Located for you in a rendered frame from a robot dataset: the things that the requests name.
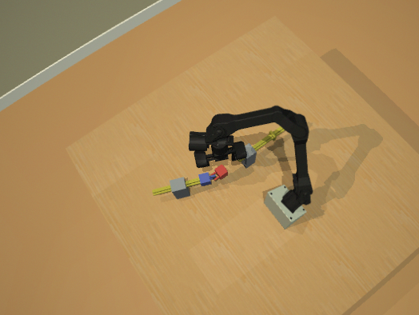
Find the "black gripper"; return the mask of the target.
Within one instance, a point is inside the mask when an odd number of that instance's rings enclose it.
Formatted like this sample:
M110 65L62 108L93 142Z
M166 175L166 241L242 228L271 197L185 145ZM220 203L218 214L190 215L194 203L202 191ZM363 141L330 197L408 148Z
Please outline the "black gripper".
M241 160L247 157L245 144L243 141L241 142L234 142L232 147L229 147L226 152L223 154L216 154L212 150L212 154L207 154L205 151L194 151L194 157L196 161L196 166L198 168L203 168L210 166L209 161L222 161L229 159L228 155L232 154L232 161Z

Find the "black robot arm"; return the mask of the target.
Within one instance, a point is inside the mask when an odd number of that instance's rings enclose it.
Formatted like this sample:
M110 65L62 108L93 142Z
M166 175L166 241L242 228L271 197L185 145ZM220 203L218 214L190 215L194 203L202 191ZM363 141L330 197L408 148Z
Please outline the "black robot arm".
M206 132L190 131L189 151L207 151L210 147L216 154L223 154L228 146L233 146L233 134L237 130L276 122L290 133L294 143L297 172L293 175L293 190L281 200L291 213L301 205L310 203L313 192L308 173L306 142L309 127L305 116L278 105L243 114L216 114L207 126Z

